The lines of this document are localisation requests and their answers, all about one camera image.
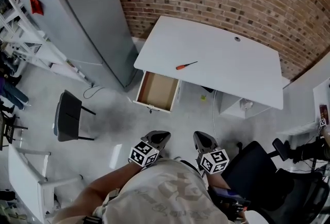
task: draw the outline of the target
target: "gray refrigerator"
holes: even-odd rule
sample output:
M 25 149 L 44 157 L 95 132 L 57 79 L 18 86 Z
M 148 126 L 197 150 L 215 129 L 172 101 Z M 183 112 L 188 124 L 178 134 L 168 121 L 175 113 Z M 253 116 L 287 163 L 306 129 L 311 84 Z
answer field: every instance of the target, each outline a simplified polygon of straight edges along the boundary
M 120 0 L 39 0 L 44 15 L 32 14 L 30 0 L 21 0 L 33 21 L 92 83 L 126 88 L 136 70 L 138 52 Z

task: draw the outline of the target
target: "white metal shelving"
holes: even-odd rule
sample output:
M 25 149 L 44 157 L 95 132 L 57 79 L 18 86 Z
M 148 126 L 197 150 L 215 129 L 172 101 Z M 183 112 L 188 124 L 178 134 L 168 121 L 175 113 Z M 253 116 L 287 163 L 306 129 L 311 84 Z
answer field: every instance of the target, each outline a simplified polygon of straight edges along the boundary
M 37 29 L 22 11 L 20 0 L 8 0 L 12 9 L 0 14 L 0 39 L 7 42 L 5 51 L 23 61 L 47 69 L 55 74 L 88 83 L 86 77 L 73 67 L 67 58 L 50 42 L 47 35 Z

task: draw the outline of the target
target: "white desk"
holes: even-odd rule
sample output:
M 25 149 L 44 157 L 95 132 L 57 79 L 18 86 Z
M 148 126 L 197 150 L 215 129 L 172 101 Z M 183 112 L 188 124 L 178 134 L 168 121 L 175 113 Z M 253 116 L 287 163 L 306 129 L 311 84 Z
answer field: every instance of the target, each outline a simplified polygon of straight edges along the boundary
M 54 216 L 54 187 L 81 180 L 81 176 L 60 181 L 47 181 L 22 154 L 50 155 L 50 152 L 32 151 L 9 145 L 9 181 L 17 195 L 41 223 Z
M 198 62 L 175 69 L 194 61 Z M 220 112 L 241 98 L 257 103 L 254 111 L 261 106 L 283 108 L 278 52 L 212 26 L 161 16 L 134 66 L 223 92 Z

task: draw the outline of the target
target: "white cable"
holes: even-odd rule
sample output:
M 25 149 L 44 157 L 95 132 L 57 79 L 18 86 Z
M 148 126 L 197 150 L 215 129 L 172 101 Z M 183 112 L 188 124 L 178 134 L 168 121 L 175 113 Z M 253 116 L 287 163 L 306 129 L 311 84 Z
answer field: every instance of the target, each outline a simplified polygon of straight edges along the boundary
M 215 121 L 215 118 L 214 118 L 215 117 L 215 114 L 214 114 L 215 113 L 215 110 L 214 110 L 215 109 L 215 106 L 214 105 L 215 105 L 215 101 L 216 101 L 217 91 L 215 91 L 214 93 L 215 94 L 214 94 L 214 97 L 213 97 L 213 114 L 212 114 L 212 120 L 213 120 L 213 128 L 214 128 L 214 133 L 215 133 L 214 136 L 217 137 L 216 125 L 215 125 L 215 122 L 214 122 Z

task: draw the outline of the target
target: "white chair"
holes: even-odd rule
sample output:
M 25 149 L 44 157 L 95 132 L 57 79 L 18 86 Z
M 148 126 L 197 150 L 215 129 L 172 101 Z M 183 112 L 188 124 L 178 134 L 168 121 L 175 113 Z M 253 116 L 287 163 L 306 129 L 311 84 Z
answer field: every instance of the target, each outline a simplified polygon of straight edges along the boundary
M 54 188 L 79 181 L 82 176 L 47 181 L 47 178 L 36 170 L 24 154 L 48 157 L 51 153 L 15 148 L 13 145 L 9 145 L 9 181 L 21 201 L 41 223 L 45 223 L 46 219 L 52 218 L 56 214 L 56 211 L 53 211 Z

